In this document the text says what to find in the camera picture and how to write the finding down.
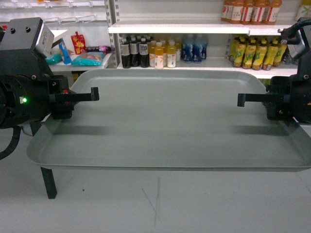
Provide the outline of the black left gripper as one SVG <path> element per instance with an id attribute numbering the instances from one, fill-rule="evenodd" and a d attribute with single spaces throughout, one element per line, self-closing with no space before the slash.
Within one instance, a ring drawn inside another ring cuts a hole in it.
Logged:
<path id="1" fill-rule="evenodd" d="M 64 76 L 53 75 L 46 58 L 35 51 L 0 51 L 0 121 L 41 121 L 55 111 L 54 103 L 98 101 L 99 89 L 90 93 L 62 93 Z"/>

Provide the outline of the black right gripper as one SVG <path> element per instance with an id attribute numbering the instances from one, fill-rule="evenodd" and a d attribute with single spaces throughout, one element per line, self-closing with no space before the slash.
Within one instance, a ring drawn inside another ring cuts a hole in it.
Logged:
<path id="1" fill-rule="evenodd" d="M 238 94 L 238 107 L 246 102 L 264 102 L 269 120 L 311 120 L 311 58 L 299 58 L 297 73 L 273 76 L 266 88 L 268 94 Z"/>

